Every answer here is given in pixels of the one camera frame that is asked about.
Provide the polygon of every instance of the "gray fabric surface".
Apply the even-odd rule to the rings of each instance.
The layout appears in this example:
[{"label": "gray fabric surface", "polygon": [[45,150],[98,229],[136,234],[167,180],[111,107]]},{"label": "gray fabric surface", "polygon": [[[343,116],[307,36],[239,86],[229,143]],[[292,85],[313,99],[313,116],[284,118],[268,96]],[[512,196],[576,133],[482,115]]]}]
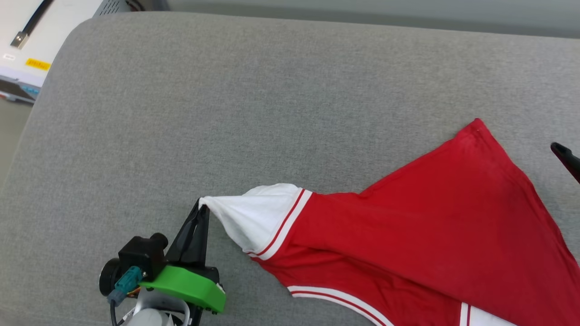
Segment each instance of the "gray fabric surface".
[{"label": "gray fabric surface", "polygon": [[[0,194],[0,324],[107,325],[103,264],[133,235],[173,238],[198,197],[360,191],[475,117],[578,258],[580,185],[549,145],[580,153],[579,53],[571,39],[188,13],[88,21]],[[202,325],[370,325],[292,299],[217,220],[209,236],[228,301]]]}]

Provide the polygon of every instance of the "black cable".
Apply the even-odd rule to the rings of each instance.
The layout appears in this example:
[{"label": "black cable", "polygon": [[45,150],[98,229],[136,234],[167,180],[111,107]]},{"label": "black cable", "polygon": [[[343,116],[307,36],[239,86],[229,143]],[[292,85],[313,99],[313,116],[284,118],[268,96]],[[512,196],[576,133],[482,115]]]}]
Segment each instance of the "black cable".
[{"label": "black cable", "polygon": [[22,30],[23,33],[26,33],[28,35],[30,35],[32,33],[32,31],[34,30],[34,27],[36,27],[36,25],[40,21],[40,18],[42,18],[42,15],[44,15],[44,13],[46,12],[46,10],[50,6],[50,4],[52,4],[52,2],[53,2],[53,0],[43,0],[42,1],[40,6],[38,6],[38,8],[36,9],[36,11],[32,15],[32,17],[30,17],[30,20],[28,21],[28,23],[26,24],[26,26]]},{"label": "black cable", "polygon": [[132,12],[138,12],[139,11],[139,9],[137,9],[137,7],[133,6],[129,1],[127,1],[126,3],[127,3],[127,5],[129,7],[131,7],[131,11]]},{"label": "black cable", "polygon": [[560,160],[560,162],[562,162],[566,169],[568,169],[572,174],[574,179],[580,183],[580,158],[572,155],[572,151],[564,145],[552,143],[550,148],[558,160]]},{"label": "black cable", "polygon": [[135,4],[137,7],[139,7],[139,11],[142,11],[142,12],[145,11],[145,7],[138,0],[127,1],[127,3],[129,3],[129,2]]},{"label": "black cable", "polygon": [[117,324],[117,316],[115,313],[115,300],[111,300],[111,323],[113,326],[119,326],[119,324]]}]

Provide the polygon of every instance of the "cable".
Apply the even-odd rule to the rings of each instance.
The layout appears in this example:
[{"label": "cable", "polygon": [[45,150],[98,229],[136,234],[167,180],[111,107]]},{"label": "cable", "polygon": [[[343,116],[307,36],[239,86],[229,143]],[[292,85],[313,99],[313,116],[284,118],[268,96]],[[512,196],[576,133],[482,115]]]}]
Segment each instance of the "cable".
[{"label": "cable", "polygon": [[141,287],[134,289],[133,291],[127,293],[127,296],[136,295],[141,291]]},{"label": "cable", "polygon": [[113,326],[120,325],[120,324],[117,324],[117,316],[115,313],[115,300],[111,300],[111,323],[113,324]]},{"label": "cable", "polygon": [[130,3],[129,3],[129,1],[127,1],[127,5],[128,5],[129,7],[131,7],[131,11],[132,11],[132,12],[138,12],[138,11],[139,11],[139,10],[138,10],[138,9],[137,9],[135,6],[133,6],[132,4],[130,4]]},{"label": "cable", "polygon": [[30,35],[34,29],[34,27],[36,27],[36,25],[38,24],[38,22],[40,21],[40,18],[42,17],[42,15],[44,15],[44,13],[46,12],[46,10],[48,9],[48,7],[50,6],[50,4],[52,3],[53,0],[44,0],[42,1],[42,3],[40,4],[40,6],[36,9],[36,11],[34,12],[34,14],[32,15],[32,17],[30,17],[30,20],[28,21],[28,23],[26,24],[25,28],[22,30],[22,32]]},{"label": "cable", "polygon": [[137,6],[139,8],[138,11],[145,11],[145,7],[138,0],[126,0],[126,3],[133,8]]}]

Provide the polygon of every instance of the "red shirt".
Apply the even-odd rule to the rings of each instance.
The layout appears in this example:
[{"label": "red shirt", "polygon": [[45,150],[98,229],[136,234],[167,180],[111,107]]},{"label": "red shirt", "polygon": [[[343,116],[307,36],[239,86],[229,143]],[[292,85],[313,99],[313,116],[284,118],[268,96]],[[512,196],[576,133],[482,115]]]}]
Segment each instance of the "red shirt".
[{"label": "red shirt", "polygon": [[360,194],[278,184],[200,204],[293,296],[376,325],[580,325],[578,264],[479,119]]}]

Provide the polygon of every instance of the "green mount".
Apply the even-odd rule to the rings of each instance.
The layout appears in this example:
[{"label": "green mount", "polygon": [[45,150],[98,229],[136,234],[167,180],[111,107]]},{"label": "green mount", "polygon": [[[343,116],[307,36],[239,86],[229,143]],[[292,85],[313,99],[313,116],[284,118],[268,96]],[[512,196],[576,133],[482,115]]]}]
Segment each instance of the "green mount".
[{"label": "green mount", "polygon": [[162,293],[217,313],[223,312],[226,304],[226,294],[217,284],[181,267],[167,265],[153,282],[142,281],[139,285],[145,289],[157,289]]}]

